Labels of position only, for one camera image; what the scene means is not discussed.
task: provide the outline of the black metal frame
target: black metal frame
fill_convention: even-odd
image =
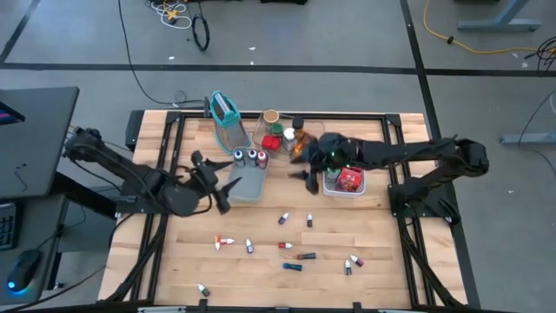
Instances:
[[[382,135],[384,136],[384,142],[385,143],[393,143],[392,141],[392,137],[391,137],[391,132],[390,132],[390,127],[394,128],[394,135],[396,138],[396,142],[397,143],[404,143],[404,137],[403,137],[403,131],[401,128],[401,120],[400,120],[400,115],[399,114],[361,114],[361,113],[346,113],[346,114],[342,114],[342,113],[310,113],[310,112],[284,112],[284,114],[289,114],[289,115],[297,115],[297,116],[301,116],[304,117],[306,119],[334,119],[334,120],[365,120],[365,121],[376,121],[376,122],[380,122],[381,123],[381,129],[382,129]],[[260,115],[260,112],[244,112],[242,113],[242,117],[243,118],[258,118]],[[181,148],[181,144],[182,144],[182,137],[183,137],[183,129],[185,126],[185,121],[187,118],[204,118],[205,114],[204,112],[198,110],[198,111],[169,111],[167,113],[167,119],[166,119],[166,125],[164,128],[164,133],[162,136],[162,141],[161,141],[161,151],[159,153],[159,157],[158,157],[158,163],[157,166],[162,167],[163,166],[163,162],[164,162],[164,157],[167,154],[167,148],[168,148],[168,138],[169,138],[169,132],[171,129],[171,125],[174,121],[178,121],[178,126],[177,126],[177,131],[176,131],[176,136],[175,136],[175,145],[174,145],[174,150],[172,152],[172,161],[171,161],[171,165],[170,165],[170,174],[175,174],[175,169],[177,168],[177,162],[179,159],[179,155],[180,155],[180,148]],[[408,178],[411,176],[410,170],[409,170],[409,166],[407,163],[403,163],[402,165],[402,171],[403,171],[403,176],[404,178]],[[397,170],[395,167],[390,167],[389,168],[389,175],[390,175],[390,182],[391,183],[398,183],[398,176],[397,176]],[[160,227],[164,228],[164,231],[166,231],[166,227],[168,224],[168,216],[167,215],[162,215],[161,216],[161,224]],[[394,217],[397,219],[397,223],[398,223],[398,229],[400,232],[400,239],[401,239],[401,233],[402,230],[404,228],[407,228],[406,225],[406,219],[404,217]],[[425,262],[427,262],[427,253],[426,253],[426,247],[425,247],[425,242],[424,242],[424,238],[423,238],[423,233],[422,233],[422,228],[420,225],[420,219],[418,217],[414,217],[412,218],[412,225],[414,227],[414,237],[415,237],[415,246],[417,247],[417,250],[420,252],[421,256],[423,257],[423,259],[425,260]],[[142,243],[141,243],[141,247],[146,246],[147,242],[149,240],[150,237],[150,230],[152,229],[152,220],[150,223],[148,223],[148,221],[145,222],[145,229],[143,230],[143,234],[142,234]],[[456,241],[456,236],[458,235],[454,235],[454,243],[458,244],[458,242],[465,242],[465,238],[460,238],[459,241]],[[407,251],[407,249],[404,248],[403,245],[403,240],[402,241],[402,256],[403,256],[403,260],[404,260],[404,268],[406,271],[406,278],[407,278],[407,291],[409,293],[409,299],[410,299],[410,303],[412,308],[416,308],[421,306],[422,304],[420,304],[419,301],[419,296],[417,293],[417,286],[415,283],[415,274],[414,274],[414,267],[413,267],[413,262],[412,262],[412,257],[409,254],[409,252]],[[152,265],[152,269],[151,269],[151,275],[150,275],[150,279],[149,279],[149,292],[148,292],[148,297],[147,300],[150,302],[154,302],[155,300],[155,296],[156,296],[156,285],[158,283],[158,275],[159,275],[159,270],[160,270],[160,263],[162,260],[162,249],[163,249],[163,240],[161,242],[161,245],[158,247],[158,250],[156,251],[155,255],[154,255],[154,262]],[[436,304],[435,302],[435,296],[434,296],[434,289],[432,287],[432,284],[427,280],[427,278],[423,275],[423,282],[425,285],[425,296],[426,296],[426,301],[427,301],[427,305],[428,306],[434,306]],[[134,285],[134,289],[132,290],[132,300],[136,300],[136,298],[134,296],[138,296],[139,294],[139,286],[141,284],[141,279],[138,279],[136,281],[136,285]],[[199,306],[199,307],[194,307],[194,306],[188,306],[188,309],[192,309],[192,310],[198,310],[203,306]],[[360,303],[354,303],[354,308],[353,309],[345,309],[345,310],[337,310],[337,309],[301,309],[301,308],[283,308],[283,309],[287,309],[287,310],[291,310],[291,311],[300,311],[300,312],[311,312],[311,311],[334,311],[334,312],[354,312],[354,311],[374,311],[374,310],[358,310],[361,307]],[[210,307],[211,310],[222,310],[222,311],[235,311],[235,310],[239,310],[239,311],[244,311],[244,312],[248,312],[248,311],[252,311],[252,310],[256,310],[256,311],[261,311],[261,310],[265,310],[265,309],[269,309],[269,310],[278,310],[279,308],[255,308],[255,307]]]

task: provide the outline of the clear plastic container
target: clear plastic container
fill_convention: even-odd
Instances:
[[[253,148],[249,147],[237,147],[234,149],[241,150],[244,158],[247,158],[248,152]],[[249,201],[249,202],[258,202],[261,200],[262,190],[264,189],[264,179],[267,175],[268,166],[270,165],[270,155],[266,150],[256,150],[257,153],[260,151],[264,151],[267,156],[267,168],[261,169],[260,167],[253,167],[248,164],[245,164],[244,167],[238,167],[237,165],[232,164],[231,171],[228,175],[228,183],[235,180],[237,177],[241,177],[239,182],[232,188],[229,192],[229,198],[231,200],[238,200],[238,201]]]
[[[327,174],[328,172],[322,173],[322,194],[324,196],[339,196],[339,197],[357,197],[365,193],[365,189],[367,188],[365,182],[365,171],[362,171],[361,176],[361,185],[359,188],[354,192],[347,192],[345,190],[338,190],[336,188],[336,182],[334,183],[327,183]]]
[[[261,113],[261,115],[259,116],[259,120],[257,121],[255,130],[253,130],[253,135],[251,137],[253,143],[259,150],[262,149],[262,139],[266,135],[272,136],[268,132],[264,119],[262,118],[263,113]],[[292,127],[293,120],[294,120],[294,116],[280,113],[280,118],[278,119],[277,123],[280,123],[283,129],[286,129]],[[324,134],[324,123],[321,121],[306,119],[305,123],[303,124],[303,130],[307,132],[309,135],[315,136],[318,139],[322,136],[322,134]],[[290,151],[288,151],[283,144],[280,146],[278,150],[269,150],[268,153],[271,158],[280,159],[286,162],[289,161]]]

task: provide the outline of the wooden tabletop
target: wooden tabletop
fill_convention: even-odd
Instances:
[[[164,110],[145,111],[135,163],[156,166],[165,117]],[[421,114],[400,117],[407,143],[428,139]],[[255,120],[243,122],[248,130],[255,127]],[[376,121],[323,122],[328,132],[383,140],[381,125]],[[172,134],[169,147],[174,146],[175,130]],[[194,150],[214,161],[231,160],[216,143],[210,119],[186,120],[179,164],[189,165]],[[166,157],[167,168],[170,153],[171,149]],[[422,176],[433,168],[434,162],[410,163],[414,176]],[[235,204],[224,216],[216,208],[199,216],[171,216],[156,304],[197,305],[202,297],[197,284],[202,283],[211,292],[208,305],[216,306],[350,308],[353,302],[361,302],[363,308],[410,308],[398,225],[391,216],[387,197],[388,172],[367,172],[367,191],[355,199],[345,199],[310,195],[303,181],[287,177],[296,169],[281,160],[270,160],[259,203]],[[219,173],[219,185],[227,182],[228,173],[228,170]],[[207,203],[204,199],[198,209],[204,209]],[[279,217],[286,212],[289,219],[279,225]],[[308,213],[314,217],[313,228],[306,225]],[[144,215],[131,217],[114,235],[100,299],[114,292],[136,262],[144,219]],[[439,218],[423,218],[421,223],[431,267],[453,296],[465,303],[448,225]],[[215,235],[234,238],[236,243],[217,251]],[[246,252],[247,238],[253,243],[253,254]],[[278,242],[292,243],[294,248],[279,250]],[[295,260],[297,254],[309,252],[315,252],[318,258]],[[353,275],[345,276],[343,264],[349,255],[358,256],[365,264],[363,267],[353,264]],[[284,270],[285,262],[302,264],[303,271]],[[143,275],[141,298],[146,296],[149,266],[147,275]],[[420,302],[424,303],[420,271],[416,264],[414,268]]]

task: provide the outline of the gray tray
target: gray tray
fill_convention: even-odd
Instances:
[[[249,147],[237,147],[234,149],[241,150],[244,156],[247,156],[248,152],[253,149]],[[266,150],[256,149],[257,153],[259,151],[264,151],[267,153],[267,168],[262,170],[260,167],[252,167],[245,164],[244,167],[240,168],[232,164],[232,170],[229,172],[228,182],[235,180],[237,177],[242,179],[237,183],[234,188],[229,192],[229,198],[231,200],[239,201],[250,201],[257,202],[261,200],[262,189],[264,188],[264,178],[267,175],[268,166],[270,166],[270,155]]]

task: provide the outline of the black desk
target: black desk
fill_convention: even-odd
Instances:
[[[1,304],[35,301],[51,287],[47,278],[56,278],[59,238],[41,247],[41,262],[25,292],[9,292],[6,276],[22,251],[55,233],[69,200],[115,220],[114,202],[56,171],[78,94],[77,87],[0,90],[0,101],[25,115],[23,123],[0,126],[0,200],[23,203],[17,247],[0,251]]]

